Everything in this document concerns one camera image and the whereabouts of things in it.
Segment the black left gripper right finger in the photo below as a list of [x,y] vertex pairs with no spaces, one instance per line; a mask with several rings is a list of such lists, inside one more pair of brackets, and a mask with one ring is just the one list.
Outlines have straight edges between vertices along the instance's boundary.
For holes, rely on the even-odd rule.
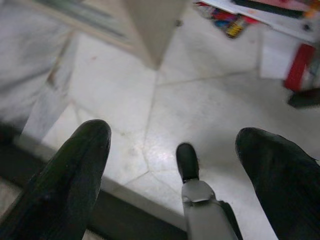
[[296,143],[245,127],[235,150],[278,240],[320,240],[320,165]]

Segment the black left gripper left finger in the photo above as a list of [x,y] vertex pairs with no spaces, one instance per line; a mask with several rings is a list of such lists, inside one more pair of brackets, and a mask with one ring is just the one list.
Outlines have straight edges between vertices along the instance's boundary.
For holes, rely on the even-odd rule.
[[0,219],[0,240],[82,240],[111,135],[104,120],[82,123]]

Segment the robot left leg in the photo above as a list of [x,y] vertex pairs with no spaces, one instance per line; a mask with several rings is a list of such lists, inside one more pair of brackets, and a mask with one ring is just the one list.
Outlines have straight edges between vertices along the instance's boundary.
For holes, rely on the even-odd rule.
[[175,152],[182,180],[181,198],[188,240],[243,240],[230,204],[218,200],[214,190],[199,177],[194,147],[183,142]]

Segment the black flat object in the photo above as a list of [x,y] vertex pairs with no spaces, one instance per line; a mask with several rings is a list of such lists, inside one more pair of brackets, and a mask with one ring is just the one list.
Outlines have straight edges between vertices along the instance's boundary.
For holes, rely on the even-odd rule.
[[287,104],[295,109],[320,107],[320,87],[295,92]]

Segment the red cardboard box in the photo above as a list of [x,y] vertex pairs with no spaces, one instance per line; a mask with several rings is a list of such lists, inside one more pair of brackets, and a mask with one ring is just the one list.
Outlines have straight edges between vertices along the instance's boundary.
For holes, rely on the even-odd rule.
[[305,69],[311,63],[315,55],[316,48],[308,44],[301,44],[293,58],[291,67],[289,68],[287,77],[283,82],[283,86],[293,92],[298,92],[302,89],[303,75]]

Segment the white paper sheet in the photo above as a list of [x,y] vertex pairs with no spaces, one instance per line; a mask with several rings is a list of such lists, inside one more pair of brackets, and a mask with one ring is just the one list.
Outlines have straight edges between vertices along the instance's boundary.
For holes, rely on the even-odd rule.
[[259,75],[263,79],[284,80],[301,41],[275,30],[263,33]]

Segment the colourful comic book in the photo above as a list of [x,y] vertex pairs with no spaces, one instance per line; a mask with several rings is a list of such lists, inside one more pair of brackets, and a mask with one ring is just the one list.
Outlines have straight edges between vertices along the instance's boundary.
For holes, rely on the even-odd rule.
[[193,1],[192,6],[202,17],[210,20],[216,28],[230,39],[238,38],[249,26],[259,23],[258,20],[251,17],[233,14],[203,1]]

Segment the beige framed panel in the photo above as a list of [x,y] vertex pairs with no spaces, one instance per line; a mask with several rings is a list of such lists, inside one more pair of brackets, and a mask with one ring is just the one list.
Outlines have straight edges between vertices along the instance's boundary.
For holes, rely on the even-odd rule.
[[126,52],[134,52],[120,22],[98,0],[15,1]]

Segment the cream cabinet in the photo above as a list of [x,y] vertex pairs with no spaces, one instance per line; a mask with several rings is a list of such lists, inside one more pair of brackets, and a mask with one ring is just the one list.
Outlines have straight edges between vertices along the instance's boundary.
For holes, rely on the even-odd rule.
[[124,4],[142,44],[143,61],[159,69],[187,0],[124,0]]

